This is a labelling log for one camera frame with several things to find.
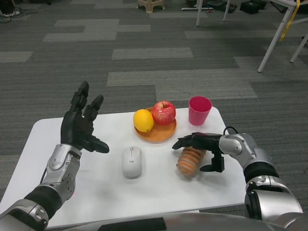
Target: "yellow strap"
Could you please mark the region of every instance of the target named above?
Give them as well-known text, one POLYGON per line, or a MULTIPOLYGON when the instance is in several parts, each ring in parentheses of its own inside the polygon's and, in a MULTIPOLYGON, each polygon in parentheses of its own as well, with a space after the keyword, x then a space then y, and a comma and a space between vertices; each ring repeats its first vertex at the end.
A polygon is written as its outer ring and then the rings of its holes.
POLYGON ((295 8, 295 10, 294 10, 294 12, 293 12, 293 14, 292 14, 290 20, 288 21, 288 24, 287 24, 286 28, 284 29, 283 34, 282 34, 281 37, 280 37, 280 41, 283 41, 283 40, 284 40, 284 36, 285 36, 285 34, 288 32, 288 30, 289 30, 289 28, 290 28, 290 26, 291 26, 291 24, 292 24, 292 22, 293 22, 293 20, 294 20, 294 18, 295 18, 295 15, 296 15, 296 13, 297 13, 297 10, 298 10, 298 8, 299 8, 299 5, 300 5, 300 0, 296 0, 296 8, 295 8))

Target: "lemon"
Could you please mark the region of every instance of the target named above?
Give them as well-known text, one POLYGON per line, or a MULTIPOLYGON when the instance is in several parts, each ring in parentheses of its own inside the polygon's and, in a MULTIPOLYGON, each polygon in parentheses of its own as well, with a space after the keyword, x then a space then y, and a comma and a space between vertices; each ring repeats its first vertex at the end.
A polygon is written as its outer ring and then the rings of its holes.
POLYGON ((134 114, 134 126, 138 131, 149 132, 154 126, 151 112, 140 109, 134 114))

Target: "red plastic cup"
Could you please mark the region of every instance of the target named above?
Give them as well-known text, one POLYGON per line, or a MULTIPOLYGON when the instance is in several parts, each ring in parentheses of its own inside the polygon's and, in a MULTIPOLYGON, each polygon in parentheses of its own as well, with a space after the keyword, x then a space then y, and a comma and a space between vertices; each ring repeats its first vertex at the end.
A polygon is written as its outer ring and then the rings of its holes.
POLYGON ((212 102, 203 96, 195 96, 189 100, 188 119, 192 125, 204 124, 210 110, 212 102))

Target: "apple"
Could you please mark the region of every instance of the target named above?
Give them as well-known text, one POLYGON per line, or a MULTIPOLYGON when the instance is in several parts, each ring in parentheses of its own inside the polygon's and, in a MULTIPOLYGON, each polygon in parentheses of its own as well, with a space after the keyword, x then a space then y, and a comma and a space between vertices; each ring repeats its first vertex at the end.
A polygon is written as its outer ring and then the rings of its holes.
POLYGON ((168 125, 175 119, 175 106, 169 101, 160 101, 152 109, 154 121, 159 125, 168 125))

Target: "fruit plate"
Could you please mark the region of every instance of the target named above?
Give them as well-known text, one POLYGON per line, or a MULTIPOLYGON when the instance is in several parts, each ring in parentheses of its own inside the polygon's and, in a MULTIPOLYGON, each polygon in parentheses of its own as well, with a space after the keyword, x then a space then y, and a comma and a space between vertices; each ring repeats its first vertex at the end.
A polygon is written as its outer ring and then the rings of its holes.
MULTIPOLYGON (((147 108, 149 112, 152 112, 152 107, 147 108)), ((177 129, 177 120, 174 119, 169 125, 159 125, 154 122, 154 126, 149 132, 141 132, 136 128, 136 132, 139 136, 148 141, 163 141, 171 137, 177 129)))

